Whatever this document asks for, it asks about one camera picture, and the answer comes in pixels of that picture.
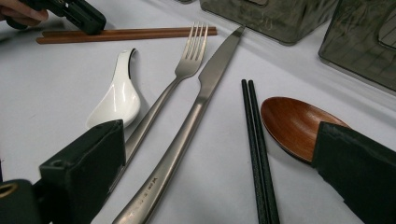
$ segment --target dark translucent bin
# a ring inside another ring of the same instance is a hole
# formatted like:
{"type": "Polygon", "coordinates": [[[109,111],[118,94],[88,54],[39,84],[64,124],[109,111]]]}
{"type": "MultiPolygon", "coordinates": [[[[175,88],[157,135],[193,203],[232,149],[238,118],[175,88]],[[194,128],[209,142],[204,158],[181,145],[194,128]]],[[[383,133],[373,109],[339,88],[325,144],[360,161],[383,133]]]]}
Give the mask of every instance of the dark translucent bin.
{"type": "Polygon", "coordinates": [[[340,0],[318,54],[346,74],[396,94],[396,1],[340,0]]]}
{"type": "Polygon", "coordinates": [[[200,0],[206,10],[284,45],[293,45],[332,17],[337,0],[200,0]]]}

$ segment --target wooden spoon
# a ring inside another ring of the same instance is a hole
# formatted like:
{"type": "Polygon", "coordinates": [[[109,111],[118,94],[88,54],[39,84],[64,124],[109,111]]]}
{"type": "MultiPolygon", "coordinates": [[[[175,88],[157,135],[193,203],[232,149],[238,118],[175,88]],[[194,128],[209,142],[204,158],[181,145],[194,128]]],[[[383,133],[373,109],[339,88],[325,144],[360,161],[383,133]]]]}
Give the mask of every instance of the wooden spoon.
{"type": "Polygon", "coordinates": [[[317,107],[287,97],[272,97],[262,103],[262,122],[268,132],[292,157],[311,163],[321,121],[348,127],[317,107]]]}

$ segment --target white ceramic spoon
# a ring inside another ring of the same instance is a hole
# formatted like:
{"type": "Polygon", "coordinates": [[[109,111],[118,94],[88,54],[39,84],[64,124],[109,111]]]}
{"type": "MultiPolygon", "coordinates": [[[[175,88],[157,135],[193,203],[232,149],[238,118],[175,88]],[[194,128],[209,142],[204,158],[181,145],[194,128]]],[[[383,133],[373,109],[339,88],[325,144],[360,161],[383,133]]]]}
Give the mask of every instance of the white ceramic spoon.
{"type": "Polygon", "coordinates": [[[129,49],[119,54],[110,88],[88,117],[88,128],[114,119],[122,119],[125,128],[136,118],[140,98],[129,74],[129,61],[135,52],[135,49],[129,49]]]}

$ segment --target metal knife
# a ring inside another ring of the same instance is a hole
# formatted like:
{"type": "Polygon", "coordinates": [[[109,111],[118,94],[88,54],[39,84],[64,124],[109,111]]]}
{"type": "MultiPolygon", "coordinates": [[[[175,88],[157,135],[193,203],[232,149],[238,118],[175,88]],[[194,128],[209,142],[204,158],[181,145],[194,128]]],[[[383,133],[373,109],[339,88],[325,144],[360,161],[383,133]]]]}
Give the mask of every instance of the metal knife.
{"type": "Polygon", "coordinates": [[[146,182],[116,217],[113,224],[140,224],[146,223],[149,219],[190,144],[210,99],[233,57],[244,29],[245,26],[241,26],[228,36],[207,62],[199,76],[201,89],[175,139],[146,182]]]}

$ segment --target table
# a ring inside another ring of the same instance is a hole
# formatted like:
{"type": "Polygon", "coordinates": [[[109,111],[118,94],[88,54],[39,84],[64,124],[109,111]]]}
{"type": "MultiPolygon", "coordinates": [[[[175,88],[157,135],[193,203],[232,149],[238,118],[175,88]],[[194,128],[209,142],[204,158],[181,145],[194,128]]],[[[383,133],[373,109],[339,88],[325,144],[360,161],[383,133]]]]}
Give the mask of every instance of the table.
{"type": "MultiPolygon", "coordinates": [[[[92,4],[107,29],[191,26],[206,21],[210,36],[203,64],[239,25],[202,11],[199,1],[106,1],[92,4]]],[[[150,223],[258,223],[241,79],[255,82],[259,103],[272,96],[299,99],[350,127],[396,148],[396,98],[318,58],[328,23],[285,47],[249,29],[220,82],[177,173],[150,223]]],[[[87,131],[85,122],[105,95],[117,56],[136,48],[133,82],[142,99],[134,130],[175,77],[185,38],[38,45],[42,30],[75,29],[50,15],[18,32],[0,23],[0,158],[5,180],[35,183],[38,166],[87,131]]],[[[149,176],[187,116],[200,84],[184,80],[171,96],[124,177],[92,223],[111,223],[149,176]]],[[[338,193],[318,173],[285,153],[265,133],[281,223],[358,224],[338,193]]]]}

